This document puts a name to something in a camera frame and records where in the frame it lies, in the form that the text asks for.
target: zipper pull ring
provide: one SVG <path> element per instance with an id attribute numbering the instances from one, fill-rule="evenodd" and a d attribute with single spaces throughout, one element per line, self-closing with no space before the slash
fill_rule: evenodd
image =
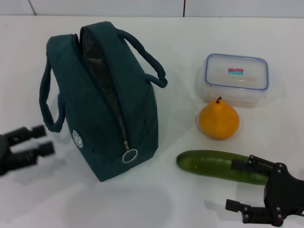
<path id="1" fill-rule="evenodd" d="M 130 163 L 130 162 L 132 162 L 132 161 L 137 157 L 138 151 L 137 151 L 137 149 L 130 149 L 130 148 L 129 148 L 129 143 L 128 143 L 128 141 L 124 141 L 124 146 L 125 146 L 126 152 L 123 154 L 122 161 L 123 161 L 123 163 Z M 133 157 L 132 159 L 128 160 L 128 161 L 125 161 L 125 160 L 124 160 L 124 157 L 125 157 L 128 153 L 131 153 L 131 152 L 135 152 L 134 157 Z"/>

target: pear stem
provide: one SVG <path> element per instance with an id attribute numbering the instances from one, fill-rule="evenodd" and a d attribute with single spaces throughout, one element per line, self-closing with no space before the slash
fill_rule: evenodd
<path id="1" fill-rule="evenodd" d="M 222 99 L 222 97 L 220 96 L 218 99 L 217 99 L 217 103 L 219 104 L 219 100 L 221 100 Z"/>

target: yellow pear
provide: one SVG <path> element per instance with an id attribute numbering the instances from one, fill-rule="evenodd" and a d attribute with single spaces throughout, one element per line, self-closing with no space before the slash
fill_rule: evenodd
<path id="1" fill-rule="evenodd" d="M 202 131 L 209 137 L 226 139 L 238 129 L 239 116 L 236 110 L 226 104 L 221 97 L 203 107 L 199 114 Z"/>

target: plastic food container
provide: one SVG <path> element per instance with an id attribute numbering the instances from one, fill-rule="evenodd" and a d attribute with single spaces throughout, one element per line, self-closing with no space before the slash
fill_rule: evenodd
<path id="1" fill-rule="evenodd" d="M 203 100 L 219 96 L 233 106 L 254 107 L 266 96 L 268 65 L 261 58 L 211 54 L 207 58 Z"/>

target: bag handle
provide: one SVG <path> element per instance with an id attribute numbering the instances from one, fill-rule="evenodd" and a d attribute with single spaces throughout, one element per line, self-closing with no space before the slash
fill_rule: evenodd
<path id="1" fill-rule="evenodd" d="M 145 74 L 146 80 L 153 82 L 154 84 L 158 85 L 160 88 L 166 87 L 168 81 L 165 78 L 166 73 L 163 67 L 161 66 L 161 64 L 144 49 L 143 45 L 134 36 L 120 29 L 117 29 L 117 34 L 120 37 L 126 39 L 157 72 L 158 78 L 149 74 Z"/>
<path id="2" fill-rule="evenodd" d="M 63 122 L 66 117 L 66 112 L 65 112 L 65 104 L 63 101 L 63 98 L 60 94 L 58 94 L 58 110 L 59 110 L 59 117 L 56 123 L 54 123 L 52 114 L 49 110 L 49 107 L 47 105 L 47 98 L 50 90 L 50 85 L 51 85 L 51 63 L 49 59 L 47 58 L 47 65 L 46 69 L 44 71 L 42 80 L 41 80 L 41 85 L 40 85 L 40 91 L 39 91 L 39 104 L 40 104 L 40 109 L 43 117 L 43 121 L 46 124 L 46 127 L 51 131 L 51 132 L 60 132 L 62 129 Z"/>

